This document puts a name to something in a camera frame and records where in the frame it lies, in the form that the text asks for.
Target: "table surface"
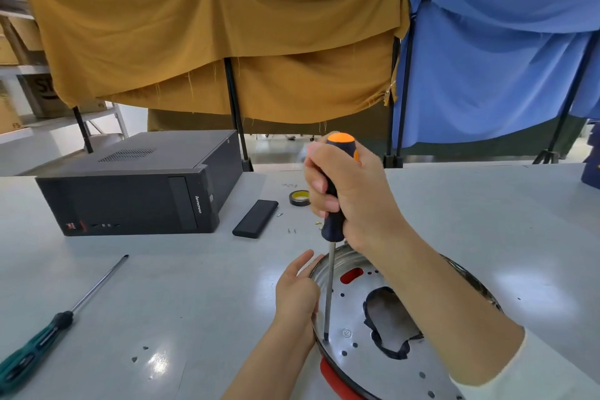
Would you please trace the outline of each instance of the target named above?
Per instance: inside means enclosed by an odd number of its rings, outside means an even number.
[[[600,382],[600,190],[582,169],[432,165],[387,177],[427,242]],[[283,269],[327,251],[318,218],[289,205],[302,188],[301,172],[244,173],[214,234],[67,238],[33,178],[0,178],[2,357],[130,254],[16,398],[218,399],[271,323]],[[259,198],[283,215],[258,240],[232,236]],[[315,349],[292,398],[337,398],[319,361]]]

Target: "black power bank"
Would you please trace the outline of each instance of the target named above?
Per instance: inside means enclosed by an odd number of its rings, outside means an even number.
[[[277,201],[259,199],[254,203],[244,218],[242,218],[242,221],[237,224],[233,230],[233,235],[258,239],[260,233],[262,233],[266,224],[273,216],[277,206],[279,206]]]

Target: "screwdriver handle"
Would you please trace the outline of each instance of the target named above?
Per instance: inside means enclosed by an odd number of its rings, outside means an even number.
[[[348,133],[332,133],[327,138],[326,144],[332,144],[341,148],[341,150],[353,157],[354,160],[358,161],[355,139]],[[337,198],[337,190],[329,177],[327,177],[327,194]],[[328,242],[341,242],[344,240],[344,233],[342,232],[344,220],[346,220],[346,217],[344,217],[341,209],[339,212],[330,212],[323,223],[321,236]]]
[[[17,389],[33,374],[58,336],[72,323],[73,312],[57,313],[50,324],[0,363],[0,396]]]

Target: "blue cloth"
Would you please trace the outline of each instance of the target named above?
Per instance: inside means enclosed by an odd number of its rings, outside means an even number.
[[[416,15],[404,147],[465,143],[522,130],[556,117],[600,0],[410,0]],[[394,147],[406,63],[397,73]],[[571,114],[600,117],[600,47]]]

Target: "black pole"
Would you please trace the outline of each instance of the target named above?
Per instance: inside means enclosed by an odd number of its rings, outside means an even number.
[[[79,125],[79,130],[81,131],[81,136],[83,137],[83,143],[87,153],[93,153],[94,149],[92,149],[92,142],[89,140],[88,126],[83,121],[78,107],[73,108],[73,114],[75,115],[75,120],[77,120],[77,125]]]
[[[394,78],[394,69],[398,61],[398,50],[400,49],[400,39],[394,37],[394,45],[392,46],[392,78]],[[387,100],[387,146],[385,156],[383,157],[383,167],[393,168],[394,159],[392,157],[392,130],[394,129],[394,94],[392,88],[389,89],[389,99]]]
[[[577,92],[579,91],[579,86],[581,85],[581,80],[586,73],[586,69],[590,63],[590,59],[592,57],[592,52],[598,45],[598,40],[600,40],[600,30],[596,30],[592,32],[590,35],[590,39],[587,41],[587,45],[585,50],[583,51],[583,55],[581,56],[581,61],[579,62],[579,67],[577,67],[577,71],[575,72],[575,77],[573,78],[573,82],[569,87],[569,91],[566,94],[565,103],[560,110],[559,121],[556,124],[556,129],[552,134],[552,138],[550,140],[550,144],[547,149],[544,149],[542,152],[537,155],[535,160],[533,161],[534,165],[539,165],[542,161],[547,165],[548,163],[558,163],[559,162],[559,154],[555,152],[556,143],[559,140],[560,132],[562,131],[567,116],[569,116],[569,111],[573,106],[573,101],[575,100],[575,96],[577,96]]]
[[[244,126],[242,124],[242,117],[239,112],[238,102],[238,91],[235,88],[235,79],[233,77],[233,67],[231,65],[231,58],[226,57],[223,59],[225,63],[225,77],[227,78],[227,90],[229,92],[229,107],[231,108],[231,115],[233,119],[233,128],[237,130],[239,135],[239,142],[242,145],[242,153],[244,159],[242,160],[242,169],[244,172],[249,173],[254,171],[252,168],[252,162],[248,158],[248,151],[246,150],[246,140],[244,139]]]
[[[400,123],[398,124],[398,139],[396,144],[396,168],[403,168],[401,157],[402,141],[404,138],[404,123],[406,122],[406,102],[409,99],[410,63],[412,62],[412,45],[415,37],[416,17],[410,17],[409,37],[406,40],[406,62],[404,63],[404,81],[402,82],[402,101],[400,102]]]

